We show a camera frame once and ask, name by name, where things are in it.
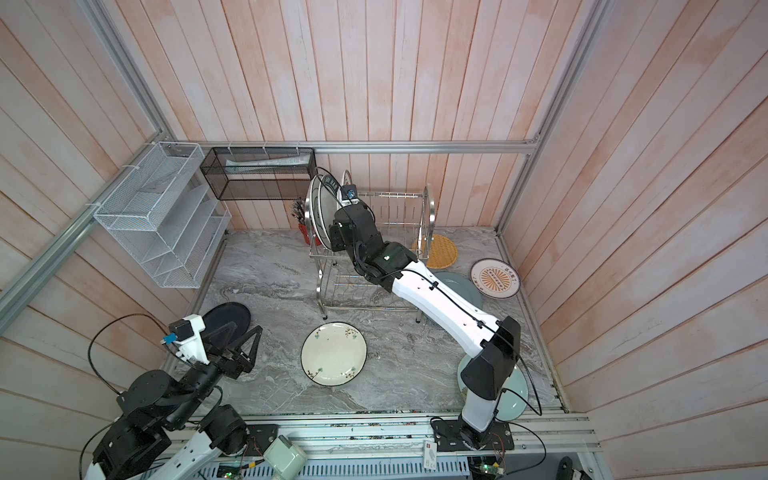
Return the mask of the black round plate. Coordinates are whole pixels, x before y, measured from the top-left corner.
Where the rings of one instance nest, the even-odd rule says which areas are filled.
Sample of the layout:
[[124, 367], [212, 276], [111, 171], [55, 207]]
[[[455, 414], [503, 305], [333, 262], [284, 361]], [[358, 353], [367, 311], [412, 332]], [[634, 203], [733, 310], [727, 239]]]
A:
[[[250, 310], [245, 305], [238, 302], [226, 302], [220, 304], [209, 310], [202, 317], [206, 328], [216, 327], [227, 322], [235, 322], [238, 328], [230, 343], [244, 335], [251, 324]], [[201, 335], [203, 341], [206, 342], [206, 329]]]

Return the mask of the white plate green text rim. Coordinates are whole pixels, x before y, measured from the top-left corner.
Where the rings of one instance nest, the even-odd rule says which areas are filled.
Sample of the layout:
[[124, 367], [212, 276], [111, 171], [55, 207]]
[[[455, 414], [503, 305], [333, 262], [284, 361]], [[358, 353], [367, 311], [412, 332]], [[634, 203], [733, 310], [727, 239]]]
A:
[[315, 194], [316, 213], [318, 220], [317, 231], [321, 242], [327, 248], [331, 248], [330, 228], [334, 223], [335, 213], [339, 209], [340, 184], [330, 174], [317, 176], [318, 188]]

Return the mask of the white plate cloud line pattern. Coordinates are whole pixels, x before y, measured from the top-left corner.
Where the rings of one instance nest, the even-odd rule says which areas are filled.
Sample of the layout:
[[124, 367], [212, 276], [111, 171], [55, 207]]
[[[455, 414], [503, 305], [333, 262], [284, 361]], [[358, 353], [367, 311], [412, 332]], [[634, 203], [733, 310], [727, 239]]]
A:
[[310, 238], [310, 243], [313, 246], [320, 246], [321, 242], [317, 233], [316, 228], [316, 222], [315, 222], [315, 200], [317, 197], [316, 194], [316, 184], [317, 184], [318, 177], [313, 177], [309, 182], [309, 187], [306, 195], [305, 200], [305, 223], [308, 231], [308, 237]]

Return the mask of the stainless steel dish rack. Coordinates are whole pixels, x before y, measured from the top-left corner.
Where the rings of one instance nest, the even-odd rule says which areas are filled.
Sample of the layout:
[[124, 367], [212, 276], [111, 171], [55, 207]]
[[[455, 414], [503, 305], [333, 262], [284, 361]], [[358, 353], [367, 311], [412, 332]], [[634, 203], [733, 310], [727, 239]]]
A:
[[303, 219], [321, 317], [332, 310], [414, 312], [390, 288], [401, 269], [429, 258], [435, 213], [427, 188], [359, 191], [329, 176], [312, 179]]

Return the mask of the cream plate red berry pattern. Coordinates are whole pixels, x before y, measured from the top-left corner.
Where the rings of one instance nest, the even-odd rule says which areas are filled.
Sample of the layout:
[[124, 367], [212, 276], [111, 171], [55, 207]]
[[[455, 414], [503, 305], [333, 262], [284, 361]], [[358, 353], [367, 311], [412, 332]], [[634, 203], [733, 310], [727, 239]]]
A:
[[368, 348], [362, 332], [343, 322], [314, 328], [301, 349], [303, 373], [315, 384], [336, 387], [352, 381], [363, 370]]

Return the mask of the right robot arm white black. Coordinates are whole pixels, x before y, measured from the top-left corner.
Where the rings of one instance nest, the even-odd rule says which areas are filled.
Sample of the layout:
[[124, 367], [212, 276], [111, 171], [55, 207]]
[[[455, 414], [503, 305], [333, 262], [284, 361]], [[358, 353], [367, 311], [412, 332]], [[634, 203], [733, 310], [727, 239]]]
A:
[[362, 202], [338, 207], [326, 230], [331, 250], [346, 252], [360, 276], [417, 307], [469, 356], [461, 372], [467, 395], [460, 425], [464, 435], [482, 438], [520, 357], [520, 324], [510, 316], [499, 319], [474, 307], [410, 249], [385, 241]]

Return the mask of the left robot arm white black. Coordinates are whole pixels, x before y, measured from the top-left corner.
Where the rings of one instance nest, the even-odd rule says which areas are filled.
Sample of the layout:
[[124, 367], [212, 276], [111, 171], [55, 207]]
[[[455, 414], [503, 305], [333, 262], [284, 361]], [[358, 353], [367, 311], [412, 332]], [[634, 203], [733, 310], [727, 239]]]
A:
[[[255, 326], [229, 344], [211, 343], [214, 337], [231, 335], [229, 322], [202, 338], [204, 319], [191, 315], [172, 323], [162, 344], [176, 345], [175, 356], [190, 364], [179, 380], [163, 370], [140, 375], [117, 395], [121, 415], [105, 427], [91, 462], [79, 467], [82, 479], [131, 479], [150, 470], [171, 445], [168, 436], [186, 426], [203, 401], [228, 377], [236, 379], [252, 371], [263, 333]], [[223, 402], [200, 420], [195, 433], [155, 472], [157, 479], [186, 479], [211, 460], [244, 455], [249, 448], [248, 427], [235, 408]]]

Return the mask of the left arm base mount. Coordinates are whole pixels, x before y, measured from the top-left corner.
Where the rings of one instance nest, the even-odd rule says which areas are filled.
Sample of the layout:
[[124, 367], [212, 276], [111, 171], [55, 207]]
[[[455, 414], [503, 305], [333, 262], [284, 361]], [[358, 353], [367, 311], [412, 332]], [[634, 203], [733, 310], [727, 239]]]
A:
[[262, 456], [278, 437], [277, 424], [248, 424], [230, 405], [212, 409], [198, 424], [198, 431], [211, 440], [210, 447], [223, 454]]

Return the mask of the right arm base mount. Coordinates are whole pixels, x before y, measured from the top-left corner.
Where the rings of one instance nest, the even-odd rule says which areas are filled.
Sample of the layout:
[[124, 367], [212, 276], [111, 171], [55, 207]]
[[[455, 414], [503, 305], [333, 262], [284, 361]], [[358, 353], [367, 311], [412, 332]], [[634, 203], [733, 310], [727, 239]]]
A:
[[493, 421], [483, 432], [473, 430], [462, 419], [432, 417], [429, 423], [439, 452], [514, 449], [512, 434], [506, 423]]

